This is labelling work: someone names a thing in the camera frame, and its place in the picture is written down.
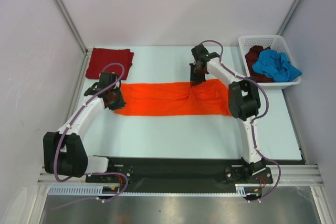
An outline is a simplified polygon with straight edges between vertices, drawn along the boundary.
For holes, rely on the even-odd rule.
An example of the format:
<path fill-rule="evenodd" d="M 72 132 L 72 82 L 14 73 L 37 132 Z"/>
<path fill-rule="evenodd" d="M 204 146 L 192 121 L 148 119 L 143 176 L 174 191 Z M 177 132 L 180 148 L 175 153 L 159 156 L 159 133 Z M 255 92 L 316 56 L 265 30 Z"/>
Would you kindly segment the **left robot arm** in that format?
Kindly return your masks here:
<path fill-rule="evenodd" d="M 121 93 L 121 78 L 116 73 L 102 72 L 99 81 L 83 95 L 82 105 L 57 131 L 43 137 L 44 169 L 57 181 L 69 177 L 95 174 L 104 182 L 115 178 L 115 168 L 103 156 L 89 156 L 83 139 L 95 119 L 106 109 L 121 109 L 126 105 Z"/>

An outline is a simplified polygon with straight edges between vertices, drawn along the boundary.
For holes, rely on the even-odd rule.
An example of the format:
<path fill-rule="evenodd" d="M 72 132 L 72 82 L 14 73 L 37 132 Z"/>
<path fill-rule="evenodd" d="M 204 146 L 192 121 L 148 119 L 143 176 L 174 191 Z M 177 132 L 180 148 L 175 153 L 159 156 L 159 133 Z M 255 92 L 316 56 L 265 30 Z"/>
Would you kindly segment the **orange t shirt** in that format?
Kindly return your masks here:
<path fill-rule="evenodd" d="M 218 79 L 197 86 L 189 82 L 123 84 L 126 102 L 116 114 L 125 116 L 231 116 L 228 89 Z"/>

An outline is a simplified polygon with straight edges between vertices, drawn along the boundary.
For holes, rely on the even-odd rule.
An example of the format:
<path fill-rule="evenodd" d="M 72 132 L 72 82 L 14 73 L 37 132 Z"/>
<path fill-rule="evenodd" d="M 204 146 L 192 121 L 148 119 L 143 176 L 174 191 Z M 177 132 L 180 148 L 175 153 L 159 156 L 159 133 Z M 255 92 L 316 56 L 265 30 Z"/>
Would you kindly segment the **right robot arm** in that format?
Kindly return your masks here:
<path fill-rule="evenodd" d="M 243 144 L 243 164 L 237 175 L 226 172 L 230 181 L 245 180 L 254 183 L 266 170 L 266 159 L 258 146 L 257 124 L 261 101 L 261 87 L 251 78 L 240 75 L 222 62 L 222 53 L 208 52 L 203 44 L 191 49 L 194 62 L 190 64 L 190 81 L 199 85 L 206 81 L 205 76 L 211 74 L 228 88 L 228 108 L 237 120 Z"/>

